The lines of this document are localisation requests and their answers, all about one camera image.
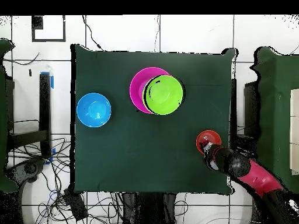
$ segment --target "floor tile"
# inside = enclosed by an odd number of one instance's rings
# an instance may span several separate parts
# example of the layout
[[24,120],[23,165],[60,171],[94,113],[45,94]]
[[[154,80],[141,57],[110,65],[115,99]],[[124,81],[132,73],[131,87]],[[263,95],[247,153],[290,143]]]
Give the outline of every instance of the floor tile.
[[[45,209],[46,207],[44,206],[41,206],[40,208],[38,206],[22,206],[24,224],[47,224],[47,214]],[[79,220],[76,223],[71,211],[62,210],[61,212],[67,219],[70,218],[67,220],[68,224],[86,224],[87,219]],[[53,214],[53,218],[49,217],[49,224],[67,224],[63,216],[56,209],[53,210]]]
[[71,63],[35,61],[30,65],[13,65],[14,118],[19,120],[39,120],[39,78],[40,72],[50,71],[54,77],[51,88],[51,130],[52,133],[69,133],[71,119],[70,88]]
[[[69,186],[69,168],[65,166],[68,164],[69,158],[53,158],[53,166],[51,164],[45,164],[43,168],[43,174],[47,178],[48,187],[50,190],[56,190],[55,186],[55,175],[57,173],[61,181],[61,193]],[[50,198],[50,190],[47,187],[47,181],[45,177],[40,173],[38,179],[34,183],[26,183],[23,190],[22,204],[23,205],[38,205],[41,203],[51,204],[52,199],[56,198],[56,194]],[[60,181],[57,179],[57,187],[60,188]]]
[[299,89],[291,90],[291,116],[299,117]]
[[228,224],[228,206],[176,206],[175,214],[177,224]]
[[236,182],[231,182],[235,192],[231,195],[231,205],[252,205],[252,197]]
[[[123,216],[123,207],[120,206],[120,215]],[[88,224],[122,224],[122,219],[116,213],[113,206],[89,206]]]
[[55,148],[56,157],[69,156],[71,149],[71,135],[52,135],[52,149]]
[[31,28],[31,16],[13,16],[12,41],[16,46],[13,59],[32,60],[40,53],[39,60],[70,60],[70,45],[85,44],[85,25],[81,15],[65,16],[66,42],[32,42]]
[[[87,16],[93,39],[107,51],[154,51],[155,38],[159,30],[158,15],[101,15]],[[91,32],[86,31],[87,47],[98,51],[91,39]],[[159,51],[159,34],[156,40]]]
[[231,206],[230,224],[250,224],[252,207]]
[[110,202],[115,202],[115,200],[111,199],[111,195],[109,192],[88,192],[88,205],[108,205]]
[[237,125],[245,126],[244,119],[244,87],[246,83],[254,82],[258,79],[257,74],[249,67],[253,64],[236,64],[236,80],[237,80]]
[[232,47],[233,15],[162,15],[161,51],[219,54]]
[[235,15],[234,34],[234,46],[239,50],[237,61],[253,62],[253,53],[260,46],[290,54],[299,45],[298,20],[290,15]]
[[299,172],[299,145],[290,144],[290,169]]
[[8,76],[12,76],[12,63],[8,61],[3,61],[3,66],[4,66],[5,73]]
[[291,117],[290,142],[299,145],[299,117]]
[[[178,193],[176,202],[184,201],[186,193]],[[208,193],[187,193],[186,200],[188,205],[228,205],[228,196]]]
[[[0,39],[12,39],[10,16],[0,16]],[[4,58],[11,60],[11,51],[7,52]]]

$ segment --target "green bowl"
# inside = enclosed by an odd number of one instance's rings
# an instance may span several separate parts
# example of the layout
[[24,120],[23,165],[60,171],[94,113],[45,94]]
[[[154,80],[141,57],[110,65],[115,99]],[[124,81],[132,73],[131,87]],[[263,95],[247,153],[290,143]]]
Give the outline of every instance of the green bowl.
[[143,89],[143,104],[154,114],[173,113],[182,103],[183,86],[173,76],[161,75],[152,78]]

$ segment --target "blue tape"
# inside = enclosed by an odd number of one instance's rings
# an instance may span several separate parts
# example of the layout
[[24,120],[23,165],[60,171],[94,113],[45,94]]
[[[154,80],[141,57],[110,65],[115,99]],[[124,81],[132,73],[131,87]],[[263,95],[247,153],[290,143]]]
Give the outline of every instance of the blue tape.
[[50,82],[51,82],[51,88],[54,88],[54,76],[50,77]]
[[55,155],[56,154],[56,148],[52,148],[52,155]]

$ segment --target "blue bowl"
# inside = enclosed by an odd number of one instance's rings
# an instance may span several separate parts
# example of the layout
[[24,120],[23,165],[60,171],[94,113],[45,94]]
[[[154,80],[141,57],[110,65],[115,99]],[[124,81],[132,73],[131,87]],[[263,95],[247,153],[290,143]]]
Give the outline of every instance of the blue bowl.
[[108,122],[111,105],[103,95],[88,93],[77,104],[77,116],[87,127],[100,127]]

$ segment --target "white floor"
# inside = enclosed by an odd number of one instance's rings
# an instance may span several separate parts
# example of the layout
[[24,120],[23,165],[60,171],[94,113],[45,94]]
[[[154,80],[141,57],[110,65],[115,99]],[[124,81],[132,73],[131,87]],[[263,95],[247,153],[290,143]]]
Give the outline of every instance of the white floor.
[[[254,71],[253,53],[260,46],[272,46],[282,54],[289,54],[299,46],[298,21],[291,16],[274,15],[124,15],[124,16],[87,16],[86,22],[92,29],[94,40],[108,51],[151,51],[151,52],[194,52],[221,53],[225,48],[237,48],[239,56],[236,65],[238,125],[244,126],[244,84],[257,80]],[[161,21],[161,33],[158,22]],[[55,21],[44,18],[44,30],[39,32],[55,33]],[[91,40],[89,29],[85,29],[82,16],[66,16],[66,42],[32,43],[31,16],[0,16],[0,38],[13,41],[15,48],[5,58],[26,63],[38,53],[37,61],[30,65],[19,65],[4,61],[6,73],[15,81],[15,121],[39,119],[39,74],[49,71],[54,75],[54,89],[51,90],[51,112],[53,139],[70,140],[70,81],[71,52],[70,44],[81,44],[90,50],[98,50]],[[33,131],[36,122],[15,124],[15,132]],[[18,163],[22,158],[15,158]],[[69,183],[69,174],[60,172],[62,186]],[[51,167],[45,165],[44,174],[51,189],[54,188],[54,175]],[[252,198],[236,184],[232,184],[235,193],[229,196],[217,194],[187,194],[187,207],[178,203],[176,213],[187,210],[185,215],[177,216],[178,224],[248,224],[251,218]],[[109,197],[105,192],[85,193],[85,203],[91,215],[103,215],[108,210],[111,200],[104,200],[104,206],[93,206],[101,199]],[[183,200],[184,193],[177,197]],[[47,203],[49,190],[43,176],[33,184],[26,184],[23,193],[23,214],[25,224],[34,224],[38,207]],[[87,224],[102,224],[88,218]]]

